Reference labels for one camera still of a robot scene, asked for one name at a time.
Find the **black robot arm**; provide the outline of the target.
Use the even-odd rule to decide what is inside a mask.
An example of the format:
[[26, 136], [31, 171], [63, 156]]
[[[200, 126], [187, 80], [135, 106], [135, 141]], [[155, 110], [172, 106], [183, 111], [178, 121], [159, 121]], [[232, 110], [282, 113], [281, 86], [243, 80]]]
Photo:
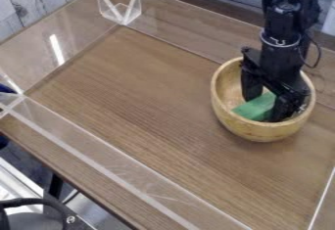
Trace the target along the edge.
[[263, 119], [281, 122], [302, 110], [311, 96], [302, 68], [315, 44], [310, 30], [319, 20], [321, 6], [318, 0], [262, 0], [262, 9], [262, 48], [242, 49], [242, 97], [251, 102], [268, 90], [275, 101]]

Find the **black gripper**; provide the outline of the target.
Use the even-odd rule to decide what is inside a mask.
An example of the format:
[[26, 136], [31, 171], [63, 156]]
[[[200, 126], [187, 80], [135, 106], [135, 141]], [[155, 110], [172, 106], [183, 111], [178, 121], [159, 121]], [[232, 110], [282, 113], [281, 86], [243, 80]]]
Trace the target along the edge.
[[242, 96], [246, 102], [258, 98], [263, 87], [278, 96], [270, 122], [281, 122], [306, 107], [310, 89], [302, 79], [302, 36], [279, 39], [259, 33], [262, 50], [242, 48]]

